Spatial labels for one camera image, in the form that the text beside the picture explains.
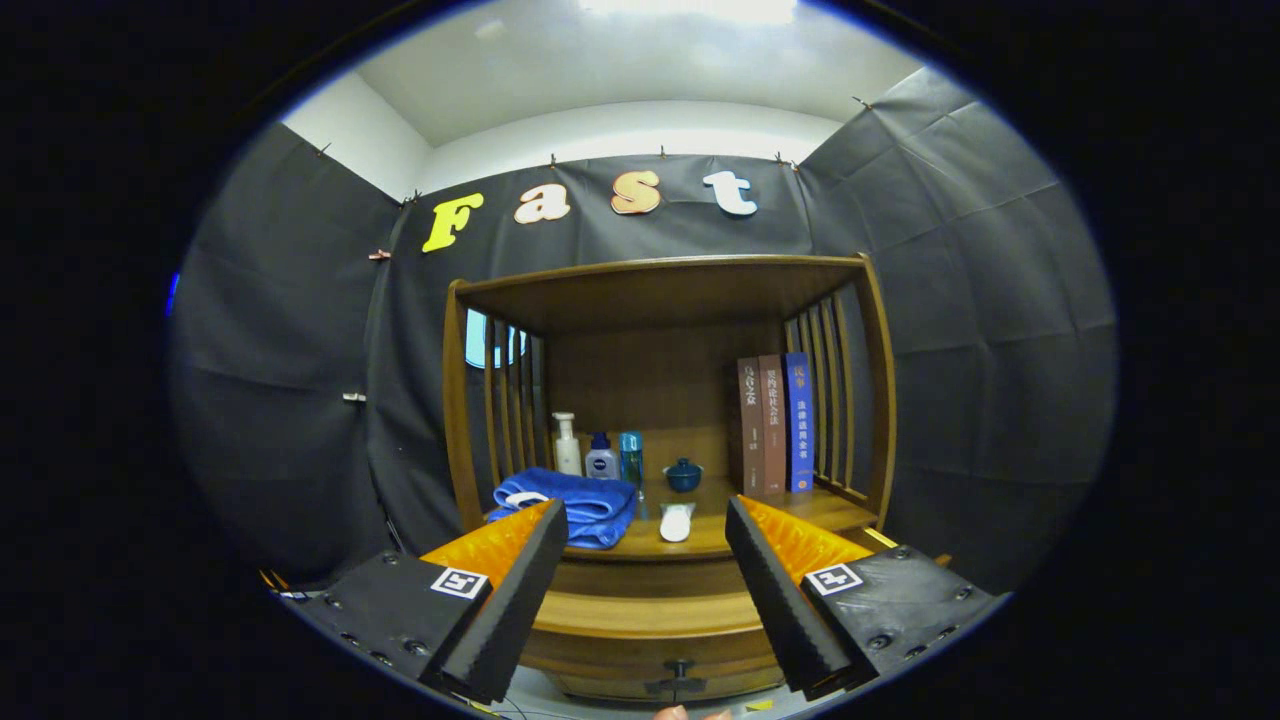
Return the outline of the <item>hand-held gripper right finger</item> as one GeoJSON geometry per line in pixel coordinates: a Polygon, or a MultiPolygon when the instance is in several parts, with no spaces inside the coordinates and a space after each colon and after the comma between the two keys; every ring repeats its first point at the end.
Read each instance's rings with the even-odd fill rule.
{"type": "Polygon", "coordinates": [[[849,539],[745,496],[728,502],[726,539],[788,688],[808,700],[901,675],[1004,606],[876,530],[849,539]]]}

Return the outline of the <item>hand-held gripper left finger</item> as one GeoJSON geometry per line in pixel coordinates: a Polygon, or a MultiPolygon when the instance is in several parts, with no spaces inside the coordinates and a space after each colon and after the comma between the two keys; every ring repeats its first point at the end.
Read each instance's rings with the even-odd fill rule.
{"type": "Polygon", "coordinates": [[[550,500],[424,556],[385,552],[323,591],[301,618],[383,671],[476,703],[507,696],[568,539],[550,500]]]}

